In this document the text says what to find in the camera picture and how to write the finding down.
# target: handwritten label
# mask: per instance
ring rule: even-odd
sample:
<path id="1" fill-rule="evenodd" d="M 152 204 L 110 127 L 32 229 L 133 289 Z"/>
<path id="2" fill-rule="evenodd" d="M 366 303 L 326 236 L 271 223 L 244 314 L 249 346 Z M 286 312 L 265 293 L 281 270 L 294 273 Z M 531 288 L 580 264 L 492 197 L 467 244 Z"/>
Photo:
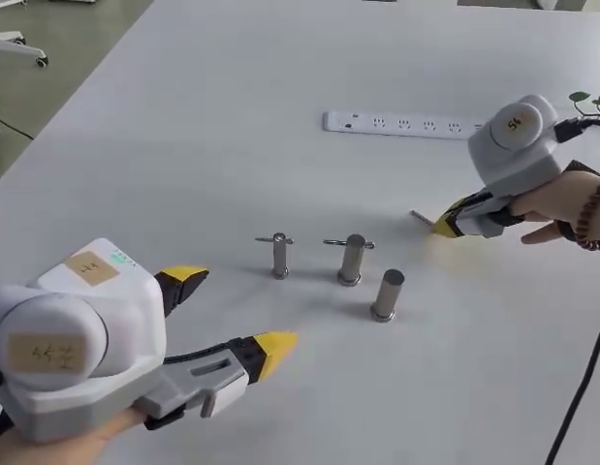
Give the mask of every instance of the handwritten label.
<path id="1" fill-rule="evenodd" d="M 77 375 L 84 370 L 85 347 L 81 336 L 64 334 L 12 334 L 9 366 L 16 373 Z"/>
<path id="2" fill-rule="evenodd" d="M 93 252 L 74 255 L 65 261 L 65 265 L 90 286 L 97 286 L 118 275 L 116 269 Z"/>

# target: chair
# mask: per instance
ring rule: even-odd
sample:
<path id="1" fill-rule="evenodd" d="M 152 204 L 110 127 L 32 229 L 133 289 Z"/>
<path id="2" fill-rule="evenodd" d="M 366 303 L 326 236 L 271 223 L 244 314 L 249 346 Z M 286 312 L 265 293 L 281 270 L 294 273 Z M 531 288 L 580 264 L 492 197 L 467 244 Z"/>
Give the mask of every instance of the chair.
<path id="1" fill-rule="evenodd" d="M 41 68 L 45 68 L 49 63 L 43 50 L 26 45 L 26 39 L 21 32 L 0 32 L 0 66 L 27 59 L 34 59 Z"/>

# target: black strap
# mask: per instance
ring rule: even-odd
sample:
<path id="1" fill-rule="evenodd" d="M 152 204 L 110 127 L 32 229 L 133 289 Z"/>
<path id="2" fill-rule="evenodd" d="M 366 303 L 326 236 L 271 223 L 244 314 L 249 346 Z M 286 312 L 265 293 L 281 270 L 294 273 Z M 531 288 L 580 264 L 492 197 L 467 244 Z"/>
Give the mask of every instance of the black strap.
<path id="1" fill-rule="evenodd" d="M 0 412 L 0 436 L 5 434 L 14 426 L 15 425 L 13 424 L 13 421 L 9 418 L 7 413 L 4 410 Z"/>
<path id="2" fill-rule="evenodd" d="M 183 417 L 185 417 L 186 408 L 187 406 L 184 404 L 178 409 L 173 410 L 163 418 L 149 417 L 144 422 L 144 427 L 149 431 L 155 431 L 157 429 L 163 428 L 164 426 L 168 426 L 169 424 L 174 423 L 178 419 L 182 419 Z"/>

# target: power cord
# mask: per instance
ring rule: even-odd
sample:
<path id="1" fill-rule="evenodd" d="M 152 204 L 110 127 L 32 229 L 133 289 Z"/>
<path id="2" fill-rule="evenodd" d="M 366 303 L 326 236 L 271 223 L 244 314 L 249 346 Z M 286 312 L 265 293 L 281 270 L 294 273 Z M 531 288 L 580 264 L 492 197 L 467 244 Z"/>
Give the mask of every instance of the power cord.
<path id="1" fill-rule="evenodd" d="M 4 125 L 5 127 L 9 128 L 10 130 L 12 130 L 12 131 L 14 131 L 14 132 L 16 132 L 16 133 L 20 134 L 21 136 L 24 136 L 24 137 L 25 137 L 25 138 L 27 138 L 27 139 L 30 139 L 30 140 L 34 140 L 34 139 L 35 139 L 35 138 L 33 138 L 32 136 L 30 136 L 28 133 L 25 133 L 24 131 L 21 131 L 20 129 L 16 128 L 15 126 L 13 126 L 13 125 L 11 125 L 11 124 L 7 123 L 7 122 L 6 122 L 4 119 L 2 119 L 1 117 L 0 117 L 0 123 L 1 123 L 2 125 Z"/>
<path id="2" fill-rule="evenodd" d="M 569 431 L 569 426 L 571 426 L 571 421 L 573 421 L 573 417 L 578 411 L 578 407 L 580 407 L 580 402 L 582 402 L 582 398 L 586 390 L 588 389 L 588 385 L 590 384 L 590 380 L 592 379 L 592 375 L 594 373 L 594 368 L 597 365 L 597 360 L 600 355 L 600 331 L 597 336 L 597 340 L 594 343 L 594 348 L 592 349 L 592 354 L 590 355 L 590 360 L 588 361 L 588 366 L 586 367 L 586 371 L 584 372 L 584 377 L 582 378 L 582 382 L 578 387 L 578 390 L 571 401 L 571 405 L 569 405 L 569 409 L 567 410 L 566 415 L 564 416 L 564 420 L 560 425 L 560 429 L 558 430 L 558 435 L 553 440 L 552 448 L 550 449 L 550 454 L 548 455 L 548 459 L 545 461 L 545 465 L 553 465 L 558 452 L 560 451 L 560 446 L 562 446 L 562 442 L 564 441 L 564 437 L 567 435 L 567 431 Z"/>

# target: gray floor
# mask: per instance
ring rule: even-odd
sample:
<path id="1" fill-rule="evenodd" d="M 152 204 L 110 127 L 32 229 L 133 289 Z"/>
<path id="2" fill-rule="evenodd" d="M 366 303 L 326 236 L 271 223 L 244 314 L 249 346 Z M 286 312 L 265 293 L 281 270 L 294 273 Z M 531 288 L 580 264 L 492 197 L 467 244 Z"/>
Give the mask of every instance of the gray floor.
<path id="1" fill-rule="evenodd" d="M 50 66 L 0 70 L 0 117 L 37 135 L 152 0 L 99 0 L 96 5 L 29 0 L 0 10 L 0 32 L 21 31 Z M 0 176 L 28 144 L 3 128 Z"/>

